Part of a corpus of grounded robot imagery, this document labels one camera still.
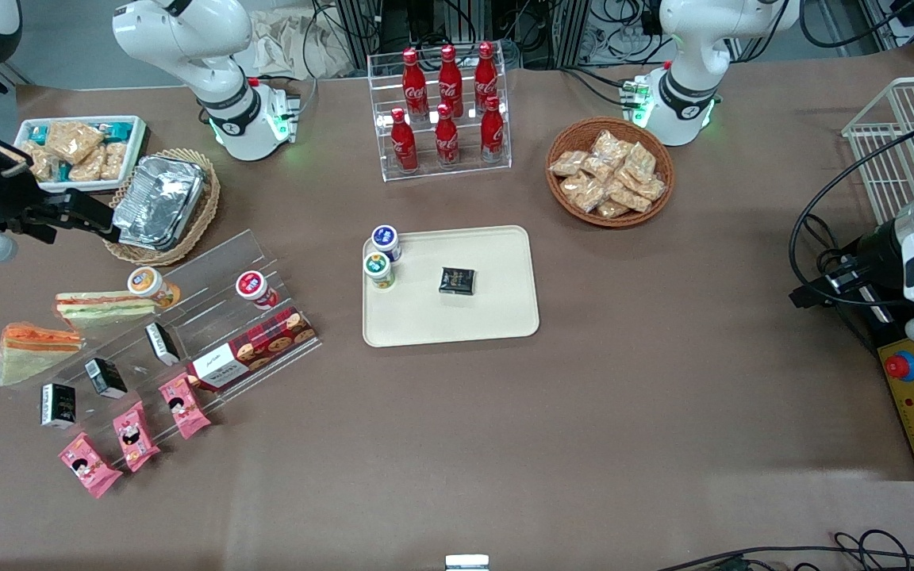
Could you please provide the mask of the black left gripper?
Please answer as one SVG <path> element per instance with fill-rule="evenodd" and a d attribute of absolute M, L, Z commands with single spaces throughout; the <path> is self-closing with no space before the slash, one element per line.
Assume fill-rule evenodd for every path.
<path fill-rule="evenodd" d="M 852 243 L 852 254 L 824 252 L 822 278 L 789 294 L 797 308 L 816 306 L 908 306 L 904 263 L 895 220 L 878 225 Z"/>

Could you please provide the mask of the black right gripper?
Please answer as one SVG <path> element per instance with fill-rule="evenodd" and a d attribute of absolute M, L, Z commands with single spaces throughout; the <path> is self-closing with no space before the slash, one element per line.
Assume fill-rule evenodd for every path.
<path fill-rule="evenodd" d="M 48 204 L 48 220 L 62 230 L 90 232 L 107 243 L 117 243 L 121 230 L 113 224 L 113 209 L 80 190 L 51 195 L 40 188 L 28 171 L 5 177 L 15 167 L 11 159 L 0 159 L 0 232 L 26 234 L 41 243 L 54 243 L 57 232 L 45 223 L 33 223 L 29 214 Z"/>

